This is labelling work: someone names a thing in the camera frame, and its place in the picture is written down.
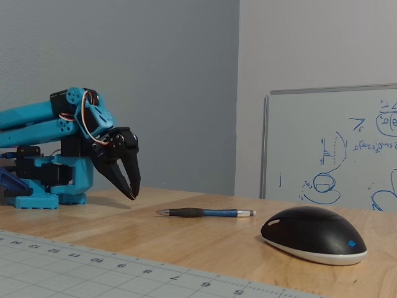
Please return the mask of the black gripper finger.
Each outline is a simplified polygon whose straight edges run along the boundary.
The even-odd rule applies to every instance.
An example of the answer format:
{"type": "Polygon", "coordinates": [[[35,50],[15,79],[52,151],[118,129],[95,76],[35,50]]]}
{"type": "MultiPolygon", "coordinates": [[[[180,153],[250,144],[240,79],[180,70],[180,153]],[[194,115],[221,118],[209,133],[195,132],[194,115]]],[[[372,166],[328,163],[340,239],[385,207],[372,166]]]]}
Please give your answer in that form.
{"type": "Polygon", "coordinates": [[[121,193],[123,193],[130,200],[135,200],[131,194],[130,181],[127,182],[122,174],[119,165],[117,164],[118,158],[108,158],[106,156],[92,157],[92,162],[96,170],[107,178],[121,193]]]}
{"type": "Polygon", "coordinates": [[[130,181],[131,194],[137,197],[140,191],[141,175],[138,166],[138,150],[128,150],[123,157],[123,165],[130,181]]]}

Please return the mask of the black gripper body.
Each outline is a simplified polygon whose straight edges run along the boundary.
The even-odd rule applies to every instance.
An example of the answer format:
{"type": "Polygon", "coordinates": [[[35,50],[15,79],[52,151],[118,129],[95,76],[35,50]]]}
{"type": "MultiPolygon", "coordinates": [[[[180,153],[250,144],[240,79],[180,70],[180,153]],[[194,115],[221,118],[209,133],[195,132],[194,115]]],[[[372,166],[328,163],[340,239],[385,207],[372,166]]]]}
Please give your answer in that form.
{"type": "Polygon", "coordinates": [[[137,162],[138,138],[129,127],[116,127],[89,145],[89,157],[94,163],[137,162]]]}

